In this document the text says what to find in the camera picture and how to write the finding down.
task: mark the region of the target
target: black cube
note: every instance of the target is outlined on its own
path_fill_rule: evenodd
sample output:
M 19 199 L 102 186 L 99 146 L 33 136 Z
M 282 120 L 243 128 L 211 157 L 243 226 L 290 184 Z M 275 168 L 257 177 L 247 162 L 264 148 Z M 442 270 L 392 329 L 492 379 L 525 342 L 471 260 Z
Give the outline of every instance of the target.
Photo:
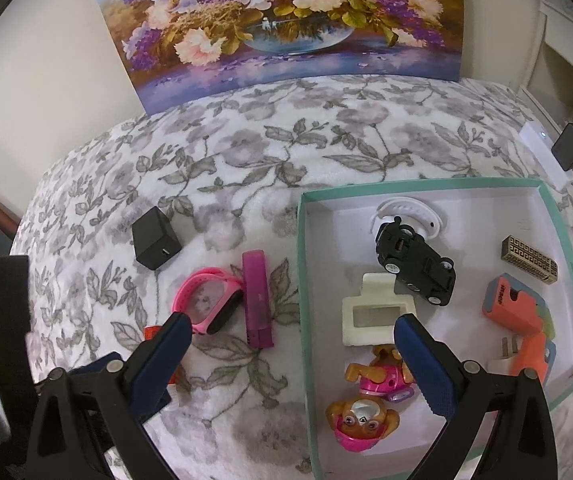
M 182 250 L 169 219 L 152 207 L 132 225 L 135 259 L 151 270 L 168 262 Z

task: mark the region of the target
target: screw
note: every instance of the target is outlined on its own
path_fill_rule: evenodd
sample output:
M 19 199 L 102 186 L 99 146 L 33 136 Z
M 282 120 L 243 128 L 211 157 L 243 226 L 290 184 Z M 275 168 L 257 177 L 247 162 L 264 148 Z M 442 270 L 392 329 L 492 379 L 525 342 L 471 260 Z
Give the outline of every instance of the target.
M 475 361 L 465 361 L 465 370 L 470 374 L 476 374 L 480 371 L 480 365 Z
M 53 370 L 51 370 L 49 372 L 48 378 L 51 381 L 57 381 L 63 375 L 64 375 L 64 369 L 63 368 L 53 368 Z
M 537 379 L 537 372 L 533 368 L 525 368 L 525 375 L 529 379 Z
M 114 359 L 106 365 L 106 371 L 112 374 L 118 373 L 122 368 L 124 368 L 124 363 L 119 359 Z

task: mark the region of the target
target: orange plastic object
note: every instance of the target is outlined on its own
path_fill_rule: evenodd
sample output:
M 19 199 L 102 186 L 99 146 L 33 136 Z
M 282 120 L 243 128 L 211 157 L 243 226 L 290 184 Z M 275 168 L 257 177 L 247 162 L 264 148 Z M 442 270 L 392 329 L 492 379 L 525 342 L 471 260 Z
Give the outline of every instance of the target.
M 162 325 L 145 326 L 144 327 L 144 339 L 147 341 L 149 339 L 153 339 L 155 337 L 155 335 L 160 331 L 161 328 L 162 328 Z M 175 372 L 173 372 L 173 375 L 169 379 L 168 384 L 175 384 L 176 383 L 176 374 L 177 373 L 178 373 L 177 370 Z
M 547 336 L 541 332 L 522 340 L 518 355 L 513 358 L 509 375 L 517 376 L 524 368 L 533 368 L 540 383 L 545 383 L 549 365 L 545 361 Z
M 483 314 L 497 324 L 522 335 L 542 332 L 544 321 L 537 314 L 535 298 L 524 290 L 512 290 L 509 280 L 500 276 L 491 309 L 483 306 Z

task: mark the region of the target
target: gold patterned block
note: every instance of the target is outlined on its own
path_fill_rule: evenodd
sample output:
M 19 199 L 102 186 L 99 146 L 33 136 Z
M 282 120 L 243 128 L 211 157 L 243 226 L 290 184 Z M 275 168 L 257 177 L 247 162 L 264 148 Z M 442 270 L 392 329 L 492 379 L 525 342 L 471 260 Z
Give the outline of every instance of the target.
M 554 283 L 558 280 L 557 263 L 515 236 L 507 236 L 502 241 L 500 258 L 545 283 Z

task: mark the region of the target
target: toy dog head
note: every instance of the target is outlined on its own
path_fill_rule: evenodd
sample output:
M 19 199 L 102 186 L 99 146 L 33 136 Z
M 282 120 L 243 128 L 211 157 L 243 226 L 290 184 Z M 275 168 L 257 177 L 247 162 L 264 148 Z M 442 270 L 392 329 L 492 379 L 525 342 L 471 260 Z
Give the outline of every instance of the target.
M 374 447 L 400 425 L 398 412 L 387 410 L 382 399 L 368 395 L 334 402 L 326 415 L 337 441 L 353 452 Z

